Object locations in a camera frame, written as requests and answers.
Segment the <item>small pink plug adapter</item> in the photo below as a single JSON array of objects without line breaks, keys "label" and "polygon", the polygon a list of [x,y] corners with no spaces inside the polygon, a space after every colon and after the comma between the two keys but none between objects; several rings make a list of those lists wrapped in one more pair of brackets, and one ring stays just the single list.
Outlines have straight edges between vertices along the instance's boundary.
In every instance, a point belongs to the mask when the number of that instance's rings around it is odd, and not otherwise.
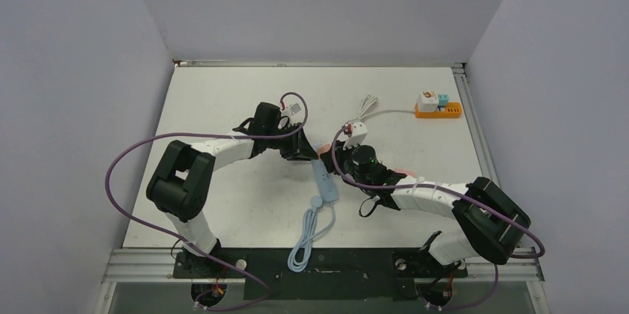
[{"label": "small pink plug adapter", "polygon": [[328,151],[330,150],[330,148],[331,148],[331,145],[330,145],[329,143],[327,143],[327,144],[325,144],[325,145],[320,146],[320,147],[317,149],[317,153],[318,153],[319,155],[322,155],[322,154],[324,154],[324,153],[328,152]]}]

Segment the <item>pink blue power strip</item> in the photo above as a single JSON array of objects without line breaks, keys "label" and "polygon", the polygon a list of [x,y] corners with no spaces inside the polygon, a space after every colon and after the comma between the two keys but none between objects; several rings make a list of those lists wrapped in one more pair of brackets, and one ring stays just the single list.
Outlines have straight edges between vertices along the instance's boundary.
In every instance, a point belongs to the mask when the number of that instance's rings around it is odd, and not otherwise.
[{"label": "pink blue power strip", "polygon": [[339,199],[339,192],[332,175],[321,160],[312,160],[311,166],[319,196],[324,203],[334,203]]}]

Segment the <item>pink cube socket adapter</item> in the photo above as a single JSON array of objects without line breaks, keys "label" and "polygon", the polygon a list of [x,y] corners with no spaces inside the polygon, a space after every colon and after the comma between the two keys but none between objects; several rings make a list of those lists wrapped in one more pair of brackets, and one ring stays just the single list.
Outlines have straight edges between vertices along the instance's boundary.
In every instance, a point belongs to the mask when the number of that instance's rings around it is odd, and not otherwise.
[{"label": "pink cube socket adapter", "polygon": [[408,177],[418,178],[417,174],[413,171],[405,170],[405,169],[395,169],[394,172],[399,174],[405,174]]}]

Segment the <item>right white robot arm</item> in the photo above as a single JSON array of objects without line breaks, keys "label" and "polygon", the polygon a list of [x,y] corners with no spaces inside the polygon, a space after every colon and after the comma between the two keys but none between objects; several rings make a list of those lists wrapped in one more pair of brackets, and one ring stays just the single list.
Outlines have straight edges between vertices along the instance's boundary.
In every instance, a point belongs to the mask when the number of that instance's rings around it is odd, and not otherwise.
[{"label": "right white robot arm", "polygon": [[327,171],[359,188],[375,206],[428,212],[458,224],[451,232],[435,231],[423,245],[419,265],[428,275],[477,256],[503,265],[530,228],[530,217],[489,178],[429,182],[387,168],[370,145],[346,148],[343,141],[323,148],[319,155]]}]

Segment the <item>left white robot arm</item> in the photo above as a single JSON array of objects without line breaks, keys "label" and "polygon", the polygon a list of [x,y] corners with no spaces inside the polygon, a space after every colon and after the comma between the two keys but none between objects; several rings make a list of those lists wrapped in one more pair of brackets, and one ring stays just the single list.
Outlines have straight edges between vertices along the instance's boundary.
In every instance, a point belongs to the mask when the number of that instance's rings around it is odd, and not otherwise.
[{"label": "left white robot arm", "polygon": [[170,142],[146,189],[147,198],[173,223],[193,256],[192,267],[203,277],[218,273],[220,242],[202,213],[215,171],[248,160],[271,149],[288,161],[310,161],[317,152],[306,139],[296,116],[304,112],[290,106],[261,102],[253,117],[221,137],[200,143]]}]

